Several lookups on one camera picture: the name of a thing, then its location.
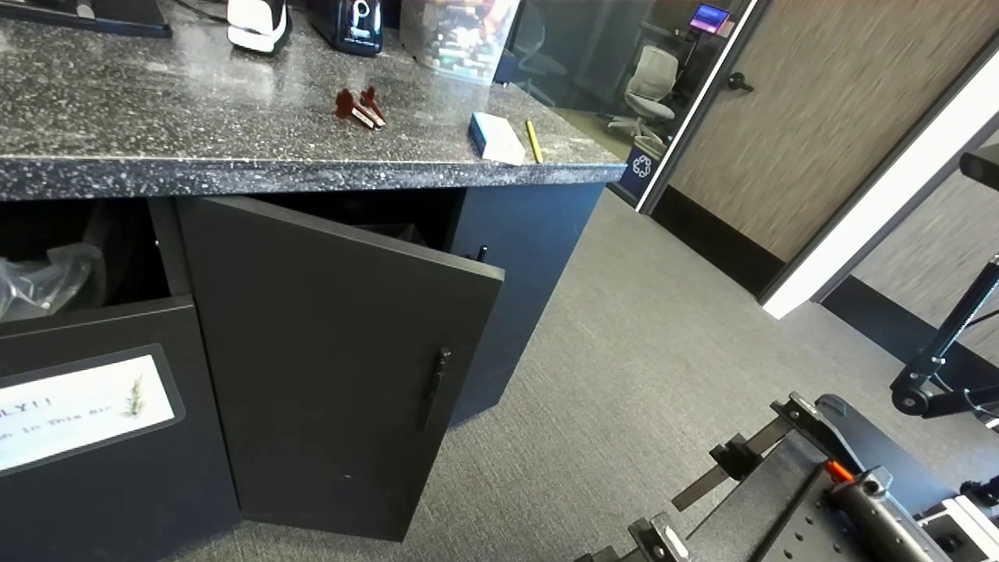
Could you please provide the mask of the white label on drawer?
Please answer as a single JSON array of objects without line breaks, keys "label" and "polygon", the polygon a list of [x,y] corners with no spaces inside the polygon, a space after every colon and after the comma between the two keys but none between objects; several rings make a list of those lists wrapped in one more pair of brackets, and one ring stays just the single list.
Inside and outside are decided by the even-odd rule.
[{"label": "white label on drawer", "polygon": [[0,388],[0,476],[170,429],[185,419],[157,354],[73,364]]}]

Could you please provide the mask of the yellow pencil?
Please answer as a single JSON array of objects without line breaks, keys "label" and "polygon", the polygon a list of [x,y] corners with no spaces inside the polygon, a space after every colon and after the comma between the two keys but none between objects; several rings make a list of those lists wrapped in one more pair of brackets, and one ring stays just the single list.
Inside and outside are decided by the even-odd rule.
[{"label": "yellow pencil", "polygon": [[525,118],[525,139],[526,139],[533,162],[542,165],[542,148],[541,148],[541,139],[538,139],[538,124],[530,118]]}]

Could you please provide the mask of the wooden door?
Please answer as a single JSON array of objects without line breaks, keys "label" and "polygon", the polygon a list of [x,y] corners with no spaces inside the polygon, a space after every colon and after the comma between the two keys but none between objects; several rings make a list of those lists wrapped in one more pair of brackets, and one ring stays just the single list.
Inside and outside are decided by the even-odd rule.
[{"label": "wooden door", "polygon": [[999,0],[771,0],[653,219],[763,297],[999,30]]}]

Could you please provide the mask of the crumpled plastic bag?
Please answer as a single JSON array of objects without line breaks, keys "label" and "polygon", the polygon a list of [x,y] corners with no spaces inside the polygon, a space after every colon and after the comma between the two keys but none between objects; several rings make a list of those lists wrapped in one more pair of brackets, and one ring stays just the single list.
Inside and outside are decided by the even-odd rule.
[{"label": "crumpled plastic bag", "polygon": [[0,321],[49,320],[106,297],[106,259],[94,245],[49,246],[41,259],[0,259]]}]

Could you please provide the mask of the small red-brown clip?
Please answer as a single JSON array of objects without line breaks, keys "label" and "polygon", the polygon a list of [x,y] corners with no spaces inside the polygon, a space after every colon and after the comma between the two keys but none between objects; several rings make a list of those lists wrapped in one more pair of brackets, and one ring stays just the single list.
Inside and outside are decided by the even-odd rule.
[{"label": "small red-brown clip", "polygon": [[345,88],[335,98],[335,103],[339,118],[354,118],[368,131],[383,129],[383,118],[375,110],[362,105]]}]

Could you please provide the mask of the white office chair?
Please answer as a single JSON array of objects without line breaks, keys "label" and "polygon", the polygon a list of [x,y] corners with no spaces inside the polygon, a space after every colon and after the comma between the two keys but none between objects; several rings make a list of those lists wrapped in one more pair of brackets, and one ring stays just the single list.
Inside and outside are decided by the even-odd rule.
[{"label": "white office chair", "polygon": [[617,131],[637,131],[645,123],[671,123],[673,110],[665,103],[665,98],[676,86],[676,58],[643,45],[635,76],[623,86],[623,103],[628,117],[613,117],[609,124]]}]

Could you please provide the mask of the open black cabinet door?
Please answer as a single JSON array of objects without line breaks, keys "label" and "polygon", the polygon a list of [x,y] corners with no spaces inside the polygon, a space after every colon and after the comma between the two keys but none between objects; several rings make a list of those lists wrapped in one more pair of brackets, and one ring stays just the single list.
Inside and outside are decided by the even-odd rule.
[{"label": "open black cabinet door", "polygon": [[178,223],[244,517],[401,540],[507,273],[258,198]]}]

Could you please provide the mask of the white tape dispenser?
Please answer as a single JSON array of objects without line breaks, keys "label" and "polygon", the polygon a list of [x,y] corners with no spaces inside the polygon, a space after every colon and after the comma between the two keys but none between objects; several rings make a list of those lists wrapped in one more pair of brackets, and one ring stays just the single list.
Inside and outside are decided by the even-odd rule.
[{"label": "white tape dispenser", "polygon": [[287,35],[285,0],[229,0],[229,42],[251,54],[275,54]]}]

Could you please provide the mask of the clear plastic container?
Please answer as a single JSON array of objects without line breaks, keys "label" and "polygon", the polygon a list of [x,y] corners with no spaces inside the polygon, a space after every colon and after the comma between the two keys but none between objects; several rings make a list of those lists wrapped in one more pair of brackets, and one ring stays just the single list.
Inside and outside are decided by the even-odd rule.
[{"label": "clear plastic container", "polygon": [[489,86],[521,0],[401,0],[401,42],[434,73]]}]

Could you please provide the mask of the white eraser block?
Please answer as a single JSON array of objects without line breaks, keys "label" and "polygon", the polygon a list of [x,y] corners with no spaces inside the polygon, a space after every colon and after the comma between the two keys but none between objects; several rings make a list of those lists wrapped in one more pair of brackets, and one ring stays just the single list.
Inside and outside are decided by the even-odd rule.
[{"label": "white eraser block", "polygon": [[481,160],[502,162],[502,165],[525,162],[525,144],[517,142],[512,123],[502,117],[474,113],[469,118],[469,139]]}]

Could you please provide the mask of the black cabinet with granite top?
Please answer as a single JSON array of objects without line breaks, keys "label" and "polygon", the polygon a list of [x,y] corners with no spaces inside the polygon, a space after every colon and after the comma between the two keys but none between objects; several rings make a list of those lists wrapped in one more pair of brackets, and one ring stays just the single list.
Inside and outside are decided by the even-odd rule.
[{"label": "black cabinet with granite top", "polygon": [[97,264],[0,334],[0,562],[397,540],[622,165],[517,88],[148,2],[0,16],[2,253]]}]

